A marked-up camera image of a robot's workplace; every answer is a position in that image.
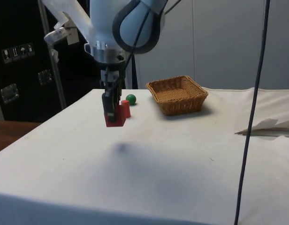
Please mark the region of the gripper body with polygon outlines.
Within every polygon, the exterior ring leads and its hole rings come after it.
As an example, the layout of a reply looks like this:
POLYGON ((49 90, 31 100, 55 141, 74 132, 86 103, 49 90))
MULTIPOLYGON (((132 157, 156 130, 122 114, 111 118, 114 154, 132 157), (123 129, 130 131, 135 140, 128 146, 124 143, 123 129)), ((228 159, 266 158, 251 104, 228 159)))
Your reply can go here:
POLYGON ((111 87, 112 84, 119 77, 122 70, 123 70, 123 62, 113 64, 100 63, 99 75, 101 87, 104 89, 106 89, 107 87, 111 87))

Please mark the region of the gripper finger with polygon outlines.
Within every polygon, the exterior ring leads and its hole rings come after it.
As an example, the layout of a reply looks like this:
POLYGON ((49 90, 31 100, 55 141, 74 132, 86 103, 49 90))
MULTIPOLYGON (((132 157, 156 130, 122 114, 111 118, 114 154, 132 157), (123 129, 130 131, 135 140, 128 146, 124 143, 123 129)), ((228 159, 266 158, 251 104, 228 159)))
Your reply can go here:
POLYGON ((102 94, 104 115, 107 117, 107 122, 111 123, 116 122, 116 94, 116 91, 113 89, 105 89, 105 92, 102 94))

